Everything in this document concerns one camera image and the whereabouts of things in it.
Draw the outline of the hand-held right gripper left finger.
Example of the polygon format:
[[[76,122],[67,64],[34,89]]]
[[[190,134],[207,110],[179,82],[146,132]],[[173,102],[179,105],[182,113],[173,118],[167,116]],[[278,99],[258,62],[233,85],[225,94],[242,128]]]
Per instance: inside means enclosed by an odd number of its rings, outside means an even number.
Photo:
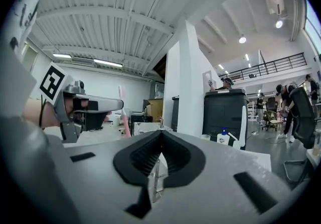
[[[150,198],[151,172],[159,158],[160,131],[97,145],[68,148],[87,210],[96,223],[162,223]]]

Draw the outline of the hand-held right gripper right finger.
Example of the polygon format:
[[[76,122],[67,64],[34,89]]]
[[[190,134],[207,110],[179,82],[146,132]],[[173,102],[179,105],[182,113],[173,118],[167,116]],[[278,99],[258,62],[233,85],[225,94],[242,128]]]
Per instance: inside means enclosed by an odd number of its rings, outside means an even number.
[[[230,146],[178,133],[177,136],[201,149],[206,163],[189,185],[166,188],[141,223],[260,223],[259,213],[235,180],[247,172],[280,203],[291,190],[277,175],[254,158]]]

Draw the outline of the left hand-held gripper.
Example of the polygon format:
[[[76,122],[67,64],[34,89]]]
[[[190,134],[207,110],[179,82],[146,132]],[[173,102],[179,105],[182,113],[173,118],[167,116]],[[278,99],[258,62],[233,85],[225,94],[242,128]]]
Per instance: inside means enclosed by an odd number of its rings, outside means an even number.
[[[82,132],[102,129],[107,112],[123,109],[121,99],[92,96],[85,93],[84,83],[73,78],[55,63],[51,63],[44,75],[39,90],[53,106],[54,116],[60,123],[63,143],[76,143]],[[73,98],[74,112],[65,111],[65,98]],[[81,106],[82,101],[88,105]]]

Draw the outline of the person's left hand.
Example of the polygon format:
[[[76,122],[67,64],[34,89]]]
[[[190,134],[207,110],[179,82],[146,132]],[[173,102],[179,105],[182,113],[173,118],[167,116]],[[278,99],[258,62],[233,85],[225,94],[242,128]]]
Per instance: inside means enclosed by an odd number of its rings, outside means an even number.
[[[73,98],[65,98],[64,103],[65,103],[66,114],[71,116],[74,112]],[[86,108],[86,107],[88,107],[89,100],[82,99],[82,100],[80,100],[80,103],[81,103],[81,108]]]

